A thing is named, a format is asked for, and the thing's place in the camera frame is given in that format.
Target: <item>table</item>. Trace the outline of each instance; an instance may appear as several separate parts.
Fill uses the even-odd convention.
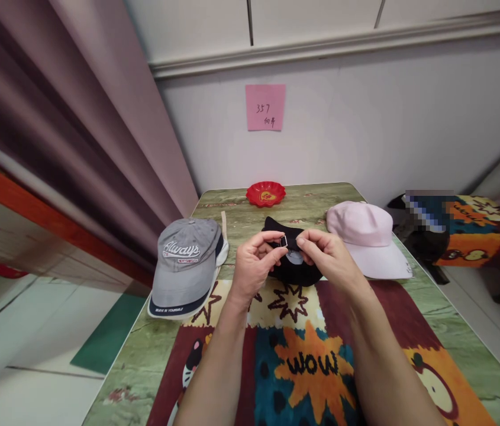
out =
[[[221,211],[226,212],[230,251],[219,279],[232,278],[236,248],[262,229],[267,216],[282,224],[326,231],[326,212],[331,206],[364,200],[349,183],[288,186],[286,192],[281,204],[262,209],[248,203],[245,189],[213,190],[202,195],[193,217],[220,223]],[[398,282],[500,425],[500,364],[400,241],[394,240],[414,271],[414,278]],[[143,307],[84,420],[85,426],[146,424],[179,325],[179,321],[150,318],[147,305]]]

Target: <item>red plate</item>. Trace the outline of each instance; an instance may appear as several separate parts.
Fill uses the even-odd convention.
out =
[[[248,188],[246,198],[258,207],[271,207],[281,203],[285,197],[285,187],[277,182],[258,182]]]

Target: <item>floor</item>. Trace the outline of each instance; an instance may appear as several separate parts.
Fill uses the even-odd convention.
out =
[[[439,286],[500,361],[500,272],[444,268]],[[70,360],[124,287],[52,278],[0,278],[0,424],[80,426],[103,376]]]
[[[0,278],[0,424],[81,425],[104,377],[70,360],[124,290]]]
[[[500,271],[492,268],[442,268],[451,280],[438,286],[500,362],[500,305],[491,293],[500,293]]]

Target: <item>cabinet door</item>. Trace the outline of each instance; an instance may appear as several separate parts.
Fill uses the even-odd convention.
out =
[[[283,46],[374,28],[381,0],[251,0],[254,46]]]
[[[378,28],[500,11],[500,0],[386,0]]]
[[[125,0],[155,65],[250,48],[245,0]]]

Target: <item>curtain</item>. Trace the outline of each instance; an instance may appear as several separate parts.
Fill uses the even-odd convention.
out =
[[[0,0],[0,152],[151,265],[198,201],[122,0]]]

